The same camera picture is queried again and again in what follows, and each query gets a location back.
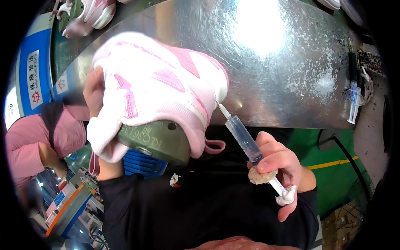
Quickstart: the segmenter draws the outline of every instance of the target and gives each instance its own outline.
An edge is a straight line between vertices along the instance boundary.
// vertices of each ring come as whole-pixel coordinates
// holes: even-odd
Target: pink shirt
[[[82,121],[90,119],[83,106],[64,106],[54,130],[54,151],[61,159],[82,148],[86,131]],[[39,142],[50,146],[49,132],[42,118],[35,114],[16,121],[6,133],[6,149],[10,172],[16,186],[44,171],[39,156]]]

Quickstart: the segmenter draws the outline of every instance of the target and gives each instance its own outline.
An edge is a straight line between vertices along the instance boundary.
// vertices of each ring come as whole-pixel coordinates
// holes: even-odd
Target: glue syringe
[[[244,153],[249,158],[250,162],[253,164],[255,168],[257,168],[257,164],[264,159],[262,152],[258,148],[256,142],[253,140],[247,129],[244,127],[243,123],[239,120],[237,116],[231,116],[230,113],[226,110],[226,108],[218,103],[218,107],[224,114],[225,118],[227,119],[225,125],[232,133],[233,137],[239,143],[240,147],[244,151]],[[279,180],[274,177],[269,182],[271,186],[276,190],[276,192],[283,196],[286,190],[279,182]]]

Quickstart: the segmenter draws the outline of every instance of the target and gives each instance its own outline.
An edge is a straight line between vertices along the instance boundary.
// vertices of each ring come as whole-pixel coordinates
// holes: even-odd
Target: factory floor
[[[300,164],[314,172],[318,187],[318,213],[323,217],[336,206],[352,199],[349,191],[358,177],[338,146],[325,152],[318,149],[319,132],[319,129],[295,129],[288,148],[297,155]],[[342,132],[341,143],[354,158],[363,176],[367,176],[367,185],[373,189],[364,165],[354,153],[354,131],[343,130]]]

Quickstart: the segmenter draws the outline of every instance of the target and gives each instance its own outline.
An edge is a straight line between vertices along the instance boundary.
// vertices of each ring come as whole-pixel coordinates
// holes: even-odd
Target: company logo
[[[14,107],[13,107],[12,104],[10,104],[10,105],[7,107],[7,112],[8,112],[8,116],[12,116],[12,113],[14,113]]]

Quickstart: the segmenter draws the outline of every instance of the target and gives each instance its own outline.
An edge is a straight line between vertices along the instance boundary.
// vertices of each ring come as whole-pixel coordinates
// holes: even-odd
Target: stainless steel table
[[[63,73],[69,84],[83,86],[96,49],[125,31],[143,32],[215,57],[230,78],[223,104],[247,126],[355,127],[347,122],[343,91],[348,81],[348,41],[356,47],[359,38],[309,4],[297,0],[162,2],[109,27],[94,40]],[[216,110],[211,123],[224,122]]]

